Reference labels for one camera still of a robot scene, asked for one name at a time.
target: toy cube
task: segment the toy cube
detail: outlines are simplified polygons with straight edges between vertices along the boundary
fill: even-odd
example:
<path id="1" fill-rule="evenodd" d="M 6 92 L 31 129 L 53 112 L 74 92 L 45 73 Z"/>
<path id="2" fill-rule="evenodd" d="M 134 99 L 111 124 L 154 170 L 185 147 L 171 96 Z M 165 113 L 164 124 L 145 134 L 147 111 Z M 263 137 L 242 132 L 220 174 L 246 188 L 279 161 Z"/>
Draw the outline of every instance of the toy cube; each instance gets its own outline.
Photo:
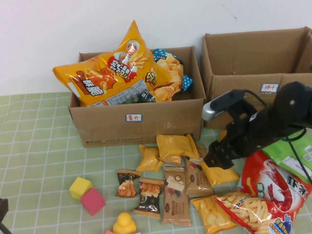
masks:
<path id="1" fill-rule="evenodd" d="M 84 195 L 92 188 L 93 186 L 90 181 L 81 177 L 77 177 L 72 186 L 70 186 L 69 191 L 73 198 L 80 200 L 82 195 Z"/>
<path id="2" fill-rule="evenodd" d="M 104 198 L 96 189 L 91 189 L 90 191 L 86 192 L 81 197 L 80 201 L 91 216 L 94 216 L 106 205 Z"/>

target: white wall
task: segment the white wall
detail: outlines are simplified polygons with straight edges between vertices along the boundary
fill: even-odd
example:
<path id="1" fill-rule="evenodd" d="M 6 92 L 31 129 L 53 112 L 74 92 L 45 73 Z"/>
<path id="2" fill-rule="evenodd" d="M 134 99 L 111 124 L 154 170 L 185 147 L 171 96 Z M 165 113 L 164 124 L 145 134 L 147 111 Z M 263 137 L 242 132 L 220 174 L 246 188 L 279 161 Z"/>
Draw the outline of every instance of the white wall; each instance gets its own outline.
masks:
<path id="1" fill-rule="evenodd" d="M 52 68 L 118 47 L 133 19 L 149 48 L 205 33 L 312 27 L 310 0 L 0 0 L 0 95 L 67 91 Z"/>

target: open cardboard box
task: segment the open cardboard box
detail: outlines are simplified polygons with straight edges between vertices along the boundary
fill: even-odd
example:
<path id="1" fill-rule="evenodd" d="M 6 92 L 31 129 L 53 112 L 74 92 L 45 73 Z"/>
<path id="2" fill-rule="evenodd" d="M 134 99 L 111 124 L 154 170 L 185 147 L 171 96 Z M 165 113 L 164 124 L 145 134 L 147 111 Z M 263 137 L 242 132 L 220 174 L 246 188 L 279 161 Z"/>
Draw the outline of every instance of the open cardboard box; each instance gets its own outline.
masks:
<path id="1" fill-rule="evenodd" d="M 206 34 L 202 43 L 202 78 L 211 101 L 233 89 L 249 89 L 272 104 L 286 83 L 312 86 L 312 32 L 308 27 L 289 30 Z M 246 95 L 260 110 L 260 102 Z M 222 113 L 205 127 L 225 129 L 232 121 Z"/>
<path id="2" fill-rule="evenodd" d="M 199 140 L 202 127 L 201 111 L 206 95 L 195 55 L 195 48 L 164 49 L 180 57 L 184 73 L 193 79 L 185 93 L 177 93 L 174 101 L 80 107 L 72 94 L 69 111 L 84 147 L 142 144 L 156 142 L 158 134 L 190 133 Z M 101 53 L 80 53 L 85 61 Z M 136 117 L 130 121 L 129 116 Z"/>

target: yellow rubber duck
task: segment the yellow rubber duck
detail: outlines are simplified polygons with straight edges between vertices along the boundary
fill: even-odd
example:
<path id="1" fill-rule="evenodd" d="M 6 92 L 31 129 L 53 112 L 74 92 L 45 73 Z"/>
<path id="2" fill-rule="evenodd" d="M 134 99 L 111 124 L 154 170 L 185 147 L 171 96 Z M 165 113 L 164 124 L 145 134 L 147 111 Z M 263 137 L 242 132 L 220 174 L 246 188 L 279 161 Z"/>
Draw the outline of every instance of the yellow rubber duck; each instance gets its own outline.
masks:
<path id="1" fill-rule="evenodd" d="M 114 234 L 135 234 L 137 226 L 128 212 L 122 212 L 113 226 Z"/>

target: orange snack packet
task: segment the orange snack packet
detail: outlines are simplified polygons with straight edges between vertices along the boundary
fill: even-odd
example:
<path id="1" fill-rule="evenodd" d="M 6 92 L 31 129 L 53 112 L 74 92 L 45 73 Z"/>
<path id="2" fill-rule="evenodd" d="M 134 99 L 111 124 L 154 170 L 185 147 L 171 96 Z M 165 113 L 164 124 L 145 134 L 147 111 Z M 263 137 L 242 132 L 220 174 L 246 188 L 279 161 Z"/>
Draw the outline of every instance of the orange snack packet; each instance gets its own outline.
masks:
<path id="1" fill-rule="evenodd" d="M 135 21 L 117 50 L 55 67 L 53 72 L 79 98 L 81 106 L 122 104 L 171 80 L 154 62 Z"/>

